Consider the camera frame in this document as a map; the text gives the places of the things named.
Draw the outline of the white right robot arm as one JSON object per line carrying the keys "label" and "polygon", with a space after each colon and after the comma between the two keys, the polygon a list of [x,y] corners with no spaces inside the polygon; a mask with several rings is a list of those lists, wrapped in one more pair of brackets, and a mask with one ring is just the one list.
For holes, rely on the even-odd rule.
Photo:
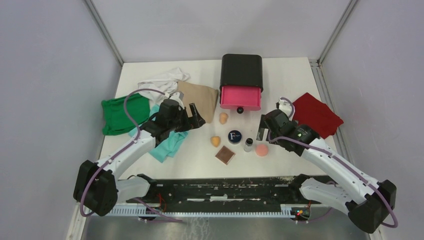
{"label": "white right robot arm", "polygon": [[394,213],[397,187],[390,181],[378,181],[343,158],[327,145],[311,127],[297,124],[280,109],[263,114],[258,132],[268,130],[266,141],[309,161],[334,182],[322,183],[305,174],[289,184],[289,199],[295,204],[306,200],[320,202],[348,216],[365,233],[378,227],[397,228]]}

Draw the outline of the black pink drawer organizer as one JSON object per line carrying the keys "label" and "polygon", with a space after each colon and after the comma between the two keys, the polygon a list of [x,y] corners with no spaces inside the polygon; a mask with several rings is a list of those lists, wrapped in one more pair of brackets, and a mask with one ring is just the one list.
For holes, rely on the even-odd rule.
{"label": "black pink drawer organizer", "polygon": [[[263,59],[257,54],[227,53],[221,60],[220,95],[223,86],[259,87],[264,90]],[[235,109],[242,114],[243,109]]]}

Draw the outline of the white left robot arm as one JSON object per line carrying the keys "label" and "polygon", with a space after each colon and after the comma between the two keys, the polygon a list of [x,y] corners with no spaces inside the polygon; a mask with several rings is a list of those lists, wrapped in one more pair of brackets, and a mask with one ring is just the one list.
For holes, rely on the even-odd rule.
{"label": "white left robot arm", "polygon": [[158,147],[171,132],[187,132],[202,127],[206,121],[194,103],[187,109],[174,99],[165,99],[151,119],[140,127],[123,147],[96,162],[86,160],[78,171],[73,198],[80,210],[90,209],[98,216],[107,215],[116,204],[140,198],[149,204],[156,200],[158,191],[146,176],[120,180],[120,176],[139,158]]}

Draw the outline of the small clear black-capped bottle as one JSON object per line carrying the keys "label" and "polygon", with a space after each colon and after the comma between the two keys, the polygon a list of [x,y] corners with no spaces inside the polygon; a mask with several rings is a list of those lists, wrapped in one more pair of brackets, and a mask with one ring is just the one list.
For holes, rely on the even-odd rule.
{"label": "small clear black-capped bottle", "polygon": [[254,141],[253,141],[253,139],[252,139],[252,138],[247,138],[247,139],[245,140],[245,142],[244,142],[243,150],[244,150],[246,153],[251,152],[251,151],[252,151],[252,149],[253,149],[253,143],[254,143]]}

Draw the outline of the brown square eyeshadow compact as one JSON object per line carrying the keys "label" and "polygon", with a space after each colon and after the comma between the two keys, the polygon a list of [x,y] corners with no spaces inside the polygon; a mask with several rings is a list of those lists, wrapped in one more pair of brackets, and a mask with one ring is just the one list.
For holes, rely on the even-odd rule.
{"label": "brown square eyeshadow compact", "polygon": [[235,155],[236,154],[228,147],[222,146],[222,148],[216,153],[215,158],[217,158],[223,164],[228,165]]}

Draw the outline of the pink round powder puff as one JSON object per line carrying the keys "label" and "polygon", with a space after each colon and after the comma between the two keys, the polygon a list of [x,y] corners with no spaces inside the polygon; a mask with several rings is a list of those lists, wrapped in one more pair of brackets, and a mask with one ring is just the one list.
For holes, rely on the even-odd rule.
{"label": "pink round powder puff", "polygon": [[266,144],[258,144],[255,148],[255,153],[259,157],[265,157],[269,154],[269,147]]}

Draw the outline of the pink top drawer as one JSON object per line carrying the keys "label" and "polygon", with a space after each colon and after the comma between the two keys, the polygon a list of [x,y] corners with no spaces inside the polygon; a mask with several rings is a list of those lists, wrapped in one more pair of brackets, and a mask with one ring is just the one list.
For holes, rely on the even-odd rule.
{"label": "pink top drawer", "polygon": [[225,85],[220,91],[220,107],[227,110],[261,110],[262,90],[256,86]]}

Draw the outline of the dark blue round jar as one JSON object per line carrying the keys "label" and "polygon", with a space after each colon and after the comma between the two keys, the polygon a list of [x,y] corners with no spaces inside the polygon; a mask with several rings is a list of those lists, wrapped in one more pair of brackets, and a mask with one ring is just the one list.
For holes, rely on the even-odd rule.
{"label": "dark blue round jar", "polygon": [[229,143],[237,145],[243,139],[243,135],[240,131],[234,129],[228,132],[227,139]]}

